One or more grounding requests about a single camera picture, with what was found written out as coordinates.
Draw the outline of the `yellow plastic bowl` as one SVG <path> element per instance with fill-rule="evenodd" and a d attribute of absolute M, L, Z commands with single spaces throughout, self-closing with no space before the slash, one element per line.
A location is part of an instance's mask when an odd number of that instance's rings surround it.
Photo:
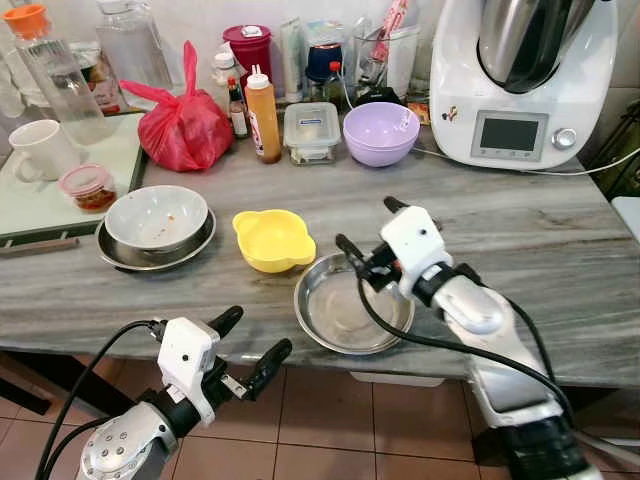
<path fill-rule="evenodd" d="M 261 273 L 284 273 L 316 259 L 315 239 L 305 220 L 292 211 L 237 212 L 232 225 L 244 261 Z"/>

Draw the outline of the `clear plastic utensil container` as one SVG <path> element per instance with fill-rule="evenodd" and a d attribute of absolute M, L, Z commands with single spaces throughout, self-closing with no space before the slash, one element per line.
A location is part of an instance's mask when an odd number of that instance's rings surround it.
<path fill-rule="evenodd" d="M 403 97 L 410 90 L 419 46 L 419 26 L 403 26 L 387 33 L 384 27 L 362 24 L 355 31 L 353 79 L 357 93 L 374 87 L 392 88 Z"/>

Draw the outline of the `clear plastic pitcher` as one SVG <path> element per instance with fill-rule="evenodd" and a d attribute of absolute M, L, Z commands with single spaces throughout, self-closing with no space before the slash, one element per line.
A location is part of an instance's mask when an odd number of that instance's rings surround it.
<path fill-rule="evenodd" d="M 96 0 L 96 5 L 102 14 L 97 35 L 116 78 L 164 90 L 177 86 L 142 0 Z"/>

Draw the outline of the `white plastic bin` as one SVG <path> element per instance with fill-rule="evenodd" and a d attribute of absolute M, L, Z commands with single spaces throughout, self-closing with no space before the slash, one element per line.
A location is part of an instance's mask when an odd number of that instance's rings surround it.
<path fill-rule="evenodd" d="M 383 372 L 349 371 L 352 378 L 367 383 L 402 385 L 402 387 L 439 387 L 444 378 L 422 378 L 422 376 L 383 374 Z"/>

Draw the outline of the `white side table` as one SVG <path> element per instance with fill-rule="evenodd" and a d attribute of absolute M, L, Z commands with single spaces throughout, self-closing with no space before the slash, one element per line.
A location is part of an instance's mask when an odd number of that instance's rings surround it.
<path fill-rule="evenodd" d="M 630 230 L 632 238 L 635 238 L 636 242 L 640 241 L 640 198 L 620 196 L 612 198 L 611 205 L 620 218 L 623 220 L 623 224 Z"/>

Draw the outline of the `purple plastic bowl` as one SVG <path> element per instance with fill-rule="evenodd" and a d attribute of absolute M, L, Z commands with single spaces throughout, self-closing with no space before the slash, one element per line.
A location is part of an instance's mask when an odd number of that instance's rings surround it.
<path fill-rule="evenodd" d="M 366 166 L 389 166 L 410 154 L 419 140 L 419 115 L 397 102 L 366 102 L 342 119 L 349 154 Z"/>

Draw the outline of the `labelled brown food jar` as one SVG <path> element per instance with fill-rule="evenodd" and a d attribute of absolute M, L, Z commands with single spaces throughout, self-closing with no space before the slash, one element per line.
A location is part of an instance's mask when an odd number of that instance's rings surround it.
<path fill-rule="evenodd" d="M 100 42 L 73 42 L 69 47 L 101 113 L 115 115 L 128 110 Z"/>

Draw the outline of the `white ceramic mug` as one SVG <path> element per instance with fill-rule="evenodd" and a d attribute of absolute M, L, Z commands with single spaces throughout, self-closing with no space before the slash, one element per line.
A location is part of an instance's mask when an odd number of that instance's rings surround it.
<path fill-rule="evenodd" d="M 8 136 L 13 147 L 14 175 L 24 183 L 55 182 L 86 159 L 86 152 L 50 119 L 20 125 Z"/>

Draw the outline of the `pink and white packet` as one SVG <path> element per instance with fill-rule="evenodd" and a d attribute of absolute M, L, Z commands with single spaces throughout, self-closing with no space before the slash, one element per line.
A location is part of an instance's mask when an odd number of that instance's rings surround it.
<path fill-rule="evenodd" d="M 412 0 L 390 0 L 387 13 L 378 33 L 374 35 L 374 47 L 371 51 L 371 59 L 375 61 L 385 61 L 389 52 L 387 41 L 394 32 L 398 31 L 404 23 L 404 18 L 410 14 Z"/>

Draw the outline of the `stainless steel plate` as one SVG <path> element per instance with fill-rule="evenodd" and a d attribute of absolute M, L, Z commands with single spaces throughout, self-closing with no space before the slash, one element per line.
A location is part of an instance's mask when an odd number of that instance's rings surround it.
<path fill-rule="evenodd" d="M 136 248 L 124 246 L 118 239 L 111 237 L 105 228 L 105 221 L 100 221 L 95 229 L 100 259 L 123 273 L 164 273 L 179 268 L 196 259 L 207 246 L 210 246 L 218 229 L 216 216 L 210 212 L 205 223 L 192 237 L 184 239 L 177 250 L 146 253 Z"/>

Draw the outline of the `jar with blue lid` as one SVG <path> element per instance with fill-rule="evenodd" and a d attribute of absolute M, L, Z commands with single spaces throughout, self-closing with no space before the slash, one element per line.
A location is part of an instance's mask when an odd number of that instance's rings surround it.
<path fill-rule="evenodd" d="M 339 42 L 314 45 L 306 50 L 303 74 L 305 74 L 308 86 L 315 86 L 315 84 L 324 86 L 333 78 L 339 78 L 342 67 L 343 45 Z"/>

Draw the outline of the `glass container with clip lid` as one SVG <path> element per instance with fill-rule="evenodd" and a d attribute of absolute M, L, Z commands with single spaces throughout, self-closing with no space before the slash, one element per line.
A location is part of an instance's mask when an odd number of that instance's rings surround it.
<path fill-rule="evenodd" d="M 330 102 L 297 102 L 287 106 L 283 138 L 294 165 L 334 163 L 333 148 L 340 142 L 337 106 Z"/>

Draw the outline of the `grey flat metal bar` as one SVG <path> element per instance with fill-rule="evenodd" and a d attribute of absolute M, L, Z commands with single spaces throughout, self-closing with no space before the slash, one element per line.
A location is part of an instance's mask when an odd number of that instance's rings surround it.
<path fill-rule="evenodd" d="M 0 247 L 0 259 L 17 259 L 17 257 L 38 255 L 38 253 L 73 250 L 78 246 L 78 238 L 46 239 L 46 241 L 18 244 L 18 246 Z"/>

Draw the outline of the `white ceramic bowl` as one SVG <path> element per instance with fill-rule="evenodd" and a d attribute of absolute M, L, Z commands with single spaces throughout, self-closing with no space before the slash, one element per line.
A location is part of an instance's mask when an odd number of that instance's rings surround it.
<path fill-rule="evenodd" d="M 150 186 L 129 192 L 106 212 L 111 237 L 136 250 L 172 250 L 200 230 L 210 214 L 205 197 L 182 186 Z"/>

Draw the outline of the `small dark sauce bottle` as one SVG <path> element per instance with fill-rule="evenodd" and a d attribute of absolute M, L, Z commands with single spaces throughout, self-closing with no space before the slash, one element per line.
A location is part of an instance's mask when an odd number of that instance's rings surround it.
<path fill-rule="evenodd" d="M 236 138 L 250 137 L 250 125 L 247 120 L 247 109 L 243 93 L 236 77 L 227 78 L 228 115 L 232 131 Z"/>

